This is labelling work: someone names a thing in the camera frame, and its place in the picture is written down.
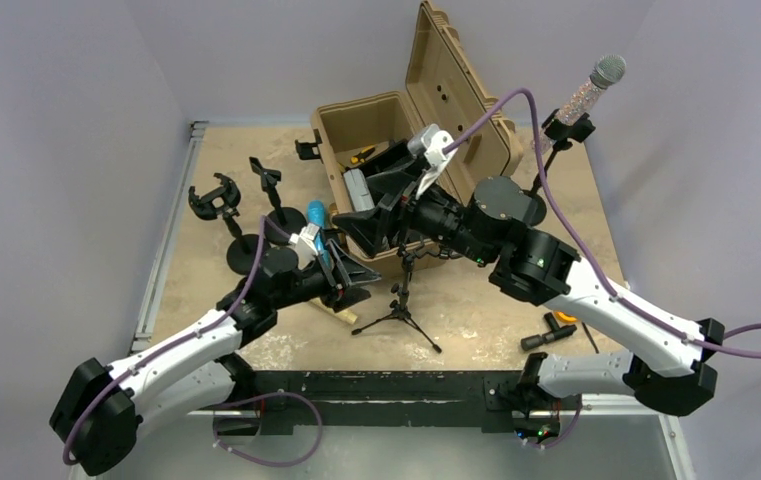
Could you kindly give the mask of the cream yellow microphone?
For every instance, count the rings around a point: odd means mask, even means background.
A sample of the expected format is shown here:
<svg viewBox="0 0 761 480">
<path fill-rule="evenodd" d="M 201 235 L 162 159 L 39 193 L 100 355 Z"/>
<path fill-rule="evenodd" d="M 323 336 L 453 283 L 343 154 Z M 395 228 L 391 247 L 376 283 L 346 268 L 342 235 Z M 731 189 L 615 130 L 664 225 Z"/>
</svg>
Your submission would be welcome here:
<svg viewBox="0 0 761 480">
<path fill-rule="evenodd" d="M 354 325 L 357 320 L 358 316 L 352 312 L 349 309 L 343 309 L 340 311 L 334 311 L 332 308 L 325 306 L 322 301 L 319 298 L 314 298 L 310 301 L 310 304 L 316 308 L 318 308 L 320 311 L 348 324 L 348 325 Z"/>
</svg>

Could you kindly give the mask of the black tripod shock-mount stand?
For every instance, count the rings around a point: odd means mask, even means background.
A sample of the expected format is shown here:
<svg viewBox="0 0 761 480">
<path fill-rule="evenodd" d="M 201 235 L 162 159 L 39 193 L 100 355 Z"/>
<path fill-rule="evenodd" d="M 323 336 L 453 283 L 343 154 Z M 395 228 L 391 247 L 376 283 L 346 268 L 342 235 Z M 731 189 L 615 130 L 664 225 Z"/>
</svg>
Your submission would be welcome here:
<svg viewBox="0 0 761 480">
<path fill-rule="evenodd" d="M 430 256 L 439 260 L 455 260 L 460 259 L 462 255 L 444 247 L 440 247 L 438 250 L 430 249 L 426 246 L 424 241 L 421 240 L 414 248 L 407 248 L 404 244 L 400 244 L 397 248 L 397 256 L 401 259 L 403 279 L 401 282 L 395 283 L 390 289 L 390 292 L 397 296 L 397 298 L 389 304 L 390 312 L 362 327 L 353 329 L 351 334 L 356 336 L 381 322 L 396 320 L 403 322 L 407 326 L 416 330 L 428 341 L 437 354 L 441 354 L 443 352 L 442 348 L 413 319 L 409 309 L 410 284 L 417 260 L 420 260 L 425 256 Z"/>
</svg>

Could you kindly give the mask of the blue microphone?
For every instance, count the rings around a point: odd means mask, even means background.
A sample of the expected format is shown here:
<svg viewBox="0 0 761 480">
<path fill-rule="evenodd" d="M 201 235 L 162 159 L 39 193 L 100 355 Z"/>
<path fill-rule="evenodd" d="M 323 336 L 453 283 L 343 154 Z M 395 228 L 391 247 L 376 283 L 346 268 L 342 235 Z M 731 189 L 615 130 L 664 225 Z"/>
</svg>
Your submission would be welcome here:
<svg viewBox="0 0 761 480">
<path fill-rule="evenodd" d="M 313 245 L 316 250 L 315 259 L 328 267 L 333 266 L 330 253 L 326 249 L 324 240 L 324 230 L 327 226 L 326 209 L 321 200 L 311 200 L 307 204 L 307 220 L 309 223 L 318 227 L 318 231 L 313 239 Z"/>
</svg>

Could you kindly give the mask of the black round-base mic stand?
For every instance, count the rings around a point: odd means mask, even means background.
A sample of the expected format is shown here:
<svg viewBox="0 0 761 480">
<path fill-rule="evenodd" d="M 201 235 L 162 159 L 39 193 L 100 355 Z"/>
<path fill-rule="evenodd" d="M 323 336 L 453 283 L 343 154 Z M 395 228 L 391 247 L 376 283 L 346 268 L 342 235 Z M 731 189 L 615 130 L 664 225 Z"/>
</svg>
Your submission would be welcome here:
<svg viewBox="0 0 761 480">
<path fill-rule="evenodd" d="M 266 230 L 265 237 L 272 244 L 285 246 L 292 234 L 298 234 L 307 224 L 305 215 L 294 207 L 284 206 L 277 190 L 282 180 L 282 172 L 262 165 L 256 157 L 250 157 L 249 163 L 253 173 L 259 176 L 262 191 L 267 195 L 272 211 L 267 218 L 273 227 Z"/>
</svg>

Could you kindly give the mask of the black shock-mount desk stand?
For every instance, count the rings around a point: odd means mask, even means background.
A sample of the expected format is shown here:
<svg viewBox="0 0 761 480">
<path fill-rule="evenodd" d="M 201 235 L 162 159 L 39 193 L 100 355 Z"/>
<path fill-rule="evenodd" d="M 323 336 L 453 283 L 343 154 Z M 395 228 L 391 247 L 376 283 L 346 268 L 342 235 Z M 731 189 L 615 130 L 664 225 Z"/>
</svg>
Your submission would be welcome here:
<svg viewBox="0 0 761 480">
<path fill-rule="evenodd" d="M 195 186 L 188 188 L 188 205 L 201 220 L 224 222 L 233 238 L 226 252 L 227 265 L 234 273 L 247 275 L 254 264 L 259 241 L 262 241 L 262 253 L 269 250 L 271 244 L 264 235 L 246 233 L 238 224 L 241 192 L 234 180 L 222 173 L 214 173 L 213 176 L 219 181 L 219 186 L 203 195 L 196 193 Z"/>
</svg>

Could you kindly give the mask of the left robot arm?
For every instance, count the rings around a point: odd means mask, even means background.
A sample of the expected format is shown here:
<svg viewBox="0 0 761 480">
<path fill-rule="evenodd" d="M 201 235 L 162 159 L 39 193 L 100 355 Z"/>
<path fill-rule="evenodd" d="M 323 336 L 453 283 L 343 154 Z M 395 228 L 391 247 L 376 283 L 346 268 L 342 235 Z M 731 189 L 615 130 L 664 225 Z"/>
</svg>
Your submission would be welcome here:
<svg viewBox="0 0 761 480">
<path fill-rule="evenodd" d="M 328 261 L 305 266 L 289 247 L 257 254 L 236 289 L 180 333 L 108 364 L 89 358 L 74 368 L 49 419 L 64 464 L 100 475 L 175 418 L 221 403 L 245 407 L 254 382 L 237 352 L 272 329 L 279 310 L 319 299 L 341 311 L 370 298 L 367 285 L 381 277 L 338 245 Z"/>
</svg>

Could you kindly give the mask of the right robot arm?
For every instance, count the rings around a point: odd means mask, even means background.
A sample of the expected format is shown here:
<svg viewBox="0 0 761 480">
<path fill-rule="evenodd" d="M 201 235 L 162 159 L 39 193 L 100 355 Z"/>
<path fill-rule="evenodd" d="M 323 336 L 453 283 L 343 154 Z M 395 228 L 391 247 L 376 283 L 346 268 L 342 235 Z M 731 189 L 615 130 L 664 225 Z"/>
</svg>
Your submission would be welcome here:
<svg viewBox="0 0 761 480">
<path fill-rule="evenodd" d="M 413 160 L 372 178 L 376 206 L 338 214 L 333 224 L 371 257 L 415 232 L 490 266 L 489 281 L 503 294 L 574 316 L 620 345 L 581 357 L 530 355 L 516 387 L 525 404 L 618 394 L 682 417 L 713 398 L 718 374 L 708 361 L 724 336 L 719 322 L 677 318 L 598 277 L 588 258 L 533 226 L 535 202 L 511 178 L 483 178 L 461 202 L 437 185 L 418 193 L 420 168 Z"/>
</svg>

